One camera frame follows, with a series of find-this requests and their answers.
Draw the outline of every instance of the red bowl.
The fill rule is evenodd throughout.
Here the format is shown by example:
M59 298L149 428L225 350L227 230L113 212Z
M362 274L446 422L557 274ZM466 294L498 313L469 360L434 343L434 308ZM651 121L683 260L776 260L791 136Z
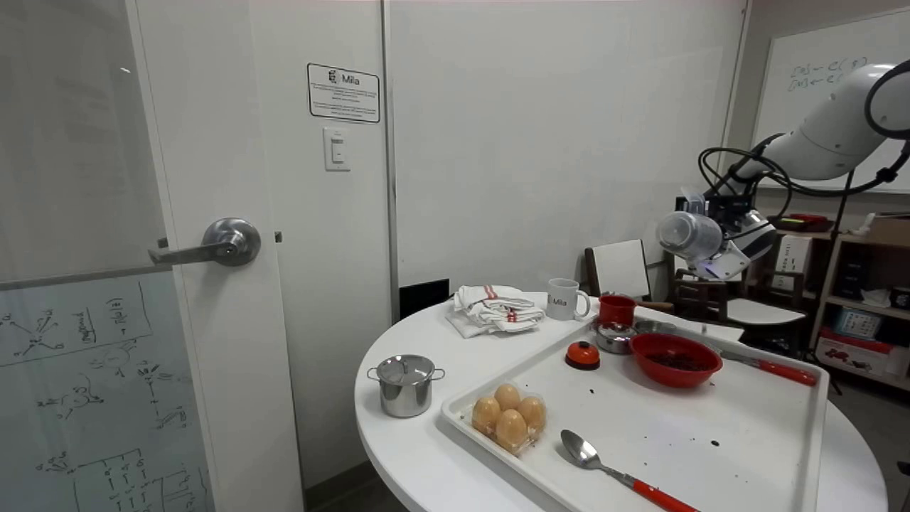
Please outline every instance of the red bowl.
M723 368L706 345L666 334L634 335L632 355L648 378L666 388L699 388Z

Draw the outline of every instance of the metal pot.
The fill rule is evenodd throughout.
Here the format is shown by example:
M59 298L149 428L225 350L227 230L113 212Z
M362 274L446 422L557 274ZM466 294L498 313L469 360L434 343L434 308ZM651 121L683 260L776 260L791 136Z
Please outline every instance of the metal pot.
M368 370L368 378L378 381L380 409L396 419L413 419L430 409L433 381L440 381L444 377L446 370L425 355L390 355Z

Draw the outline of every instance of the red handle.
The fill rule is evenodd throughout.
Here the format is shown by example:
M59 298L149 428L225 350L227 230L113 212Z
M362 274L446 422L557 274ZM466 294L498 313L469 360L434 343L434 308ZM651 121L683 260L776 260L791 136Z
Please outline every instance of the red handle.
M820 377L806 374L798 368L789 368L789 364L759 362L759 370L783 377L783 378L791 378L791 381L798 381L806 388L817 388L820 385Z
M642 498L648 498L651 505L658 505L661 510L669 510L669 512L698 512L693 506L666 495L662 489L658 488L648 488L642 483L639 479L632 480L632 489Z

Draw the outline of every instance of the egg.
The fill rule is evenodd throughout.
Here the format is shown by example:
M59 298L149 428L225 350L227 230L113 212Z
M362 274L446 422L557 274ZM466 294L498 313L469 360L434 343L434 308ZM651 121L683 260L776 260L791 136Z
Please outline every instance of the egg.
M520 419L528 424L528 436L538 438L545 428L545 405L528 397L518 405Z
M491 438L498 419L501 419L501 401L498 398L484 397L484 398L476 401L471 428L479 434Z
M520 405L518 388L516 385L501 385L496 391L496 401L501 401L504 409L518 409L518 405Z
M496 422L496 441L516 456L528 448L528 424L518 409L501 412L501 419Z

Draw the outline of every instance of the sign on wall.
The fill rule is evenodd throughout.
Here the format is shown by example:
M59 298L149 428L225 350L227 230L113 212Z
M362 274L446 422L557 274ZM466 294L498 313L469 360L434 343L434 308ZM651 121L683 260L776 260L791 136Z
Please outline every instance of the sign on wall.
M378 122L378 77L309 62L309 115L328 121Z

